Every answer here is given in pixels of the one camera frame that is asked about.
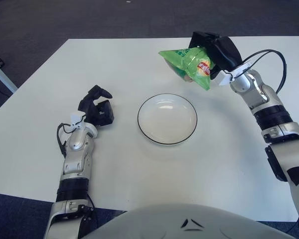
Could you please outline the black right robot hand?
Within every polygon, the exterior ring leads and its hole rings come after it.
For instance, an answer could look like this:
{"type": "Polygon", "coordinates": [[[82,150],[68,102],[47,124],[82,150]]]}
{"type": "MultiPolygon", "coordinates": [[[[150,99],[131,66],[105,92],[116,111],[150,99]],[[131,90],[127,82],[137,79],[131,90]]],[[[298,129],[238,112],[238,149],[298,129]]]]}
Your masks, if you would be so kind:
{"type": "Polygon", "coordinates": [[[189,48],[200,47],[206,50],[207,56],[214,63],[210,78],[213,80],[221,70],[233,71],[242,65],[241,55],[227,36],[215,33],[195,31],[192,34],[189,48]]]}

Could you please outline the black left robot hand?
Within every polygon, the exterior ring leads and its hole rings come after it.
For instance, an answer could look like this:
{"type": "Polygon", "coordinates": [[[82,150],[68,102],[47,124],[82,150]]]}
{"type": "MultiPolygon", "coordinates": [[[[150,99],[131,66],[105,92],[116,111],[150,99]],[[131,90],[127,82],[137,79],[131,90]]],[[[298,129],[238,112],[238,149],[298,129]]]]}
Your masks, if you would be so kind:
{"type": "Polygon", "coordinates": [[[78,111],[85,113],[84,122],[95,127],[112,124],[114,114],[109,102],[112,98],[113,96],[108,91],[98,85],[90,89],[78,106],[78,111]]]}

